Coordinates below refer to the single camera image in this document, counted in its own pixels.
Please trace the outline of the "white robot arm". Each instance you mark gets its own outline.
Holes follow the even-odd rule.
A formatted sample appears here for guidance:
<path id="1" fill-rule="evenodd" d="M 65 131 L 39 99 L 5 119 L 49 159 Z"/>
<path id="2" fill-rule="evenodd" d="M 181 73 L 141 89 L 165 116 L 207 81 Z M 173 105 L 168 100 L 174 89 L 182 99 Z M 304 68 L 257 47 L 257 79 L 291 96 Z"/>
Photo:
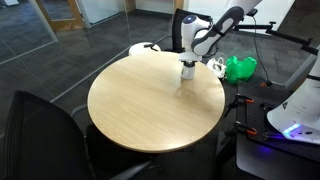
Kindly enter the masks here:
<path id="1" fill-rule="evenodd" d="M 227 10 L 216 23 L 201 20 L 192 14 L 181 22 L 181 42 L 184 51 L 178 60 L 186 67 L 194 67 L 245 15 L 262 0 L 231 0 Z"/>

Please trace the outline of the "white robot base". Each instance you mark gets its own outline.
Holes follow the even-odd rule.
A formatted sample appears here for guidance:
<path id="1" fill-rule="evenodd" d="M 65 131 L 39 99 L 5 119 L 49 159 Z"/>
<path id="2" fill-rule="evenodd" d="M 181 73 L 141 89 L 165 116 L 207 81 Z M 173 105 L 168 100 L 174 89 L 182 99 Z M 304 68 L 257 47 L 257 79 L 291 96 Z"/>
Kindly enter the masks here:
<path id="1" fill-rule="evenodd" d="M 320 144 L 320 52 L 301 86 L 267 120 L 286 139 Z"/>

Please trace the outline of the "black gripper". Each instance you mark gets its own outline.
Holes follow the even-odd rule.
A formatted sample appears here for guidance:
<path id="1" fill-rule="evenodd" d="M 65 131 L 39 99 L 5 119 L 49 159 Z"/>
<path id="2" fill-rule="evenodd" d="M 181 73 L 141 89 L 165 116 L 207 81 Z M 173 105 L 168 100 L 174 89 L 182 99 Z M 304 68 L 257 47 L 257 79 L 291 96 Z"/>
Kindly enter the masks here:
<path id="1" fill-rule="evenodd" d="M 195 61 L 192 61 L 192 62 L 187 62 L 187 61 L 185 61 L 185 62 L 183 63 L 183 65 L 184 65 L 185 67 L 192 68 L 192 67 L 195 66 Z"/>

